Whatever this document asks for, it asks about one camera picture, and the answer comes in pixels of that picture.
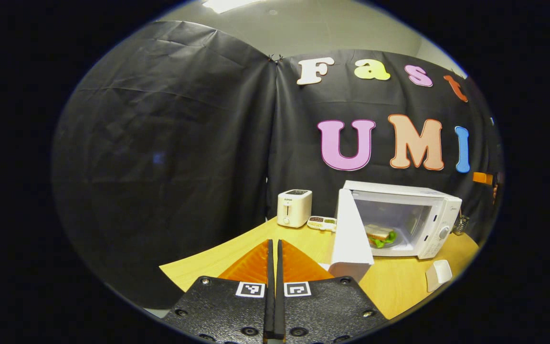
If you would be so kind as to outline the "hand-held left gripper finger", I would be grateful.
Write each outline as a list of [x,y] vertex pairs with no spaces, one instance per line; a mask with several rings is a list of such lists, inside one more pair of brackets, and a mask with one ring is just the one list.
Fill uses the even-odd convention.
[[200,276],[163,321],[212,344],[265,344],[275,321],[272,240],[264,240],[220,276]]
[[286,344],[338,344],[388,322],[360,284],[333,276],[286,240],[277,244],[275,328]]

